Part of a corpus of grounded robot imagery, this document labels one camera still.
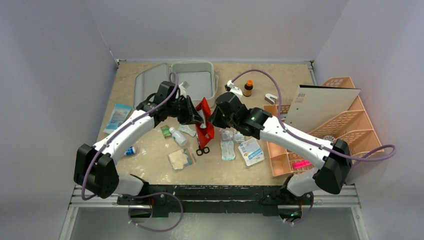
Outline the teal bandage packet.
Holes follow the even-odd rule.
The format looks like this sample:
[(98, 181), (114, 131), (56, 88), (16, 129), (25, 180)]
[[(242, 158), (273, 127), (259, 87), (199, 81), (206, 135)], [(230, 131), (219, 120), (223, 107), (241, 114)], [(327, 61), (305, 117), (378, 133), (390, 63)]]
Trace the teal bandage packet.
[(179, 125), (178, 130), (190, 135), (191, 137), (195, 137), (197, 135), (197, 132), (193, 129), (191, 129), (188, 125)]

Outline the red first aid pouch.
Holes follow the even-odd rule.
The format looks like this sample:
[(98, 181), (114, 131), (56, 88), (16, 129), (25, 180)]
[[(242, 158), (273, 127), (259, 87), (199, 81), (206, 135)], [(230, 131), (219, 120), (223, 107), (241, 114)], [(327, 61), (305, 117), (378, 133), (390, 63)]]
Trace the red first aid pouch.
[(207, 147), (207, 144), (215, 138), (214, 126), (208, 121), (208, 118), (212, 115), (208, 101), (204, 97), (201, 102), (195, 107), (198, 113), (202, 113), (204, 116), (203, 123), (196, 124), (196, 134), (198, 138), (198, 145), (201, 150)]

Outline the clear teal swab packet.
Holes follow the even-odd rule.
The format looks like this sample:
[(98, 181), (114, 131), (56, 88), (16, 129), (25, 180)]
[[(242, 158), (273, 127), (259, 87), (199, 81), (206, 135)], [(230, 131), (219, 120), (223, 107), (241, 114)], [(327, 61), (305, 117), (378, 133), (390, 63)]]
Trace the clear teal swab packet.
[(221, 159), (223, 161), (232, 161), (236, 158), (235, 146), (233, 141), (221, 141)]

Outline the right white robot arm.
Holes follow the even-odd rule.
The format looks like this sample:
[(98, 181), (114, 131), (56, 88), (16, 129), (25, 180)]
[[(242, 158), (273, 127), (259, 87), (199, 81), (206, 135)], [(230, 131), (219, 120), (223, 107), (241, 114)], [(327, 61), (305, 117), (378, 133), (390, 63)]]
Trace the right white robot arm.
[(262, 108), (247, 108), (232, 92), (217, 97), (215, 105), (208, 118), (215, 127), (234, 128), (244, 136), (279, 145), (313, 165), (312, 169), (286, 180), (280, 191), (284, 202), (292, 204), (315, 190), (333, 195), (341, 192), (352, 167), (349, 147), (344, 140), (332, 143), (318, 139), (284, 124), (280, 118)]

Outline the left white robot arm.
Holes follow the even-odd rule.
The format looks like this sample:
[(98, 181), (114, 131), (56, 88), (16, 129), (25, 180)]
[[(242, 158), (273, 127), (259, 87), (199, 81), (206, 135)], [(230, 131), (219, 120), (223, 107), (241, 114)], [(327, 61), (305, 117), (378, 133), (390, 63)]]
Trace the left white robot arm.
[(74, 182), (102, 199), (120, 194), (129, 195), (138, 205), (146, 203), (147, 182), (135, 175), (118, 174), (116, 164), (137, 140), (168, 117), (176, 118), (182, 125), (204, 123), (190, 96), (182, 95), (175, 83), (163, 81), (157, 92), (139, 103), (131, 116), (106, 138), (78, 148)]

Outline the small green medicine box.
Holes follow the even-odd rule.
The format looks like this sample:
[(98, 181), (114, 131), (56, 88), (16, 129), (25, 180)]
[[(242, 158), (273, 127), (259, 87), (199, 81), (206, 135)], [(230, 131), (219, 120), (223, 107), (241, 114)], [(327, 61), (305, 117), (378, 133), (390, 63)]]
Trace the small green medicine box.
[(170, 132), (170, 127), (168, 125), (161, 126), (160, 130), (161, 130), (161, 133), (162, 133), (162, 135), (165, 139), (172, 137), (172, 134)]

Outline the small white pad packet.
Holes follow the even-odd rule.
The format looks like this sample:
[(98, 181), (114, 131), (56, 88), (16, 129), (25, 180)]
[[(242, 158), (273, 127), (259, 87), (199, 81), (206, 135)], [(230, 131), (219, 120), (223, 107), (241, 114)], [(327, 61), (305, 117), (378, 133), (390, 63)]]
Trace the small white pad packet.
[(221, 129), (220, 130), (220, 137), (221, 137), (221, 141), (223, 141), (223, 142), (233, 141), (234, 140), (234, 131), (233, 130)]

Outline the white plastic bottle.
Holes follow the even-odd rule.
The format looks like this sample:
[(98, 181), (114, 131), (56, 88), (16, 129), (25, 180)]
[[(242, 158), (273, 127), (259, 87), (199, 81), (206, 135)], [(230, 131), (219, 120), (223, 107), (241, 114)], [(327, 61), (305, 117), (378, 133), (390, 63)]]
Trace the white plastic bottle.
[(172, 138), (180, 147), (184, 147), (188, 143), (187, 138), (178, 129), (170, 127), (169, 132), (171, 133)]

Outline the brown bottle orange cap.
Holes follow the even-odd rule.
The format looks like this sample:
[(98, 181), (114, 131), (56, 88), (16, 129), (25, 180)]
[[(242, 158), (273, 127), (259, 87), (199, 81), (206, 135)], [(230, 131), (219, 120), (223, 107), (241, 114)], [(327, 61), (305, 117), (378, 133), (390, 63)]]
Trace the brown bottle orange cap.
[(247, 80), (244, 85), (243, 95), (245, 97), (250, 97), (253, 91), (253, 81), (251, 79)]

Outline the blue white mask packet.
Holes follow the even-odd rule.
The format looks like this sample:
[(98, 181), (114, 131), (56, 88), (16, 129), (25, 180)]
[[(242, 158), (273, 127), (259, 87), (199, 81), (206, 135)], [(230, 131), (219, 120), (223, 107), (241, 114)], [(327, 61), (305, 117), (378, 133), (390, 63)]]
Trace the blue white mask packet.
[(265, 159), (264, 151), (255, 138), (240, 143), (238, 150), (247, 167), (262, 162)]

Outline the beige gauze in bag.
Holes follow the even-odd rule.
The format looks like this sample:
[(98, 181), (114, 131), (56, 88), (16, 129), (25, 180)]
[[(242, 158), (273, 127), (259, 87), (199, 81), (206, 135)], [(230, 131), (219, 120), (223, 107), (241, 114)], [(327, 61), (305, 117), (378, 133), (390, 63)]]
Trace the beige gauze in bag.
[(167, 155), (170, 165), (176, 171), (194, 165), (197, 162), (196, 153), (192, 148), (182, 148)]

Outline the orange compartment tray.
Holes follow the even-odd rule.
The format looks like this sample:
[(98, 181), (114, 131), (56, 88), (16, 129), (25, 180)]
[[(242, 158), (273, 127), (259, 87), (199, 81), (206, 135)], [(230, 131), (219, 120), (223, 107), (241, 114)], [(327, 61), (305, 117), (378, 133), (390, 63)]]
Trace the orange compartment tray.
[(302, 161), (301, 157), (276, 143), (267, 141), (266, 144), (273, 178), (288, 177), (304, 171), (302, 168), (293, 168), (294, 163)]

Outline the blue white ointment tube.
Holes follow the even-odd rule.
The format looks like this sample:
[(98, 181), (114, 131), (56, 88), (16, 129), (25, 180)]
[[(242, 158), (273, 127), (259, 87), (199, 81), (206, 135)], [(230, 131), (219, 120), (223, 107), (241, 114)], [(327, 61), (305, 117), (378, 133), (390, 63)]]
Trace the blue white ointment tube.
[(125, 156), (133, 156), (137, 153), (137, 148), (135, 146), (131, 146), (129, 149), (127, 149), (124, 153)]

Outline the pink highlighter marker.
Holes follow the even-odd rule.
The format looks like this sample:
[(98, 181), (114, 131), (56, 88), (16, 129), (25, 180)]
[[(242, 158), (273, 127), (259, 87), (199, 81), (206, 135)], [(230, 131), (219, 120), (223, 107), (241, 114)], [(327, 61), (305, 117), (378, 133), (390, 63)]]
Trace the pink highlighter marker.
[(311, 165), (311, 163), (307, 160), (300, 160), (300, 161), (292, 163), (292, 167), (293, 167), (294, 170), (302, 169), (302, 168), (308, 167), (310, 165)]

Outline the black handled scissors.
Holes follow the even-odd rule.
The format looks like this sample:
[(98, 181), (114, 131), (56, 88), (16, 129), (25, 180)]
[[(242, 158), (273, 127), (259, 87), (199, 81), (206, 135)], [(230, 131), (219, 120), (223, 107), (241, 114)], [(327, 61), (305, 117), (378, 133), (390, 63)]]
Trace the black handled scissors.
[(198, 148), (196, 150), (197, 156), (202, 156), (204, 154), (208, 154), (210, 152), (210, 148), (208, 146), (201, 147), (200, 142), (198, 141)]

